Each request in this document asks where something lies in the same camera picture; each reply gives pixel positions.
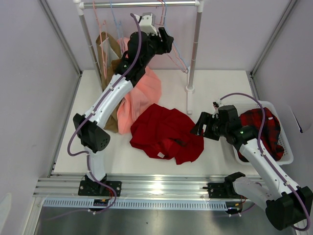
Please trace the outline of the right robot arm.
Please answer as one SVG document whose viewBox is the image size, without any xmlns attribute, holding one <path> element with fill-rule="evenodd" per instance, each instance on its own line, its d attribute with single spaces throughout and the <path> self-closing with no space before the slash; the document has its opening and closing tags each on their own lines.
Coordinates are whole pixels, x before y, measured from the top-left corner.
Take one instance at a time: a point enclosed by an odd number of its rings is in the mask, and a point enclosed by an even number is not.
<svg viewBox="0 0 313 235">
<path fill-rule="evenodd" d="M 263 187 L 236 172 L 225 178 L 223 191 L 226 196 L 246 197 L 265 211 L 277 230 L 294 227 L 302 220 L 307 221 L 304 230 L 310 228 L 313 192 L 308 186 L 301 187 L 284 172 L 257 138 L 255 128 L 242 126 L 234 105 L 221 106 L 213 114 L 202 112 L 191 133 L 215 141 L 226 138 L 266 184 Z"/>
</svg>

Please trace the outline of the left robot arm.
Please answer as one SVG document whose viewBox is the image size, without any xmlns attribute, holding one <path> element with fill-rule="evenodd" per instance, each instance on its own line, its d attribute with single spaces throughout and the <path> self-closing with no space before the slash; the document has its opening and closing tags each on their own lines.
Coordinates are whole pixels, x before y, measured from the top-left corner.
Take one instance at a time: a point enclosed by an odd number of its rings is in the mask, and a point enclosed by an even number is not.
<svg viewBox="0 0 313 235">
<path fill-rule="evenodd" d="M 104 127 L 120 101 L 144 76 L 151 59 L 171 52 L 173 41 L 164 27 L 159 27 L 156 34 L 134 32 L 101 96 L 84 114 L 73 117 L 75 134 L 84 148 L 82 152 L 88 156 L 88 171 L 78 189 L 80 196 L 120 196 L 121 183 L 107 181 L 102 163 L 101 153 L 111 139 Z"/>
</svg>

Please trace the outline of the red skirt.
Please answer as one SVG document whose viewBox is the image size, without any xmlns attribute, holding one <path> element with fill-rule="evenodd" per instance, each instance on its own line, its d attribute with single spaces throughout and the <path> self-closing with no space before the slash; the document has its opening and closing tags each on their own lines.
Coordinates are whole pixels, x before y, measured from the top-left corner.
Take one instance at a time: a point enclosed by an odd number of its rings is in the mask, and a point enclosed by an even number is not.
<svg viewBox="0 0 313 235">
<path fill-rule="evenodd" d="M 192 163 L 204 150 L 203 137 L 190 133 L 194 126 L 181 111 L 152 104 L 131 126 L 130 145 L 149 158 Z"/>
</svg>

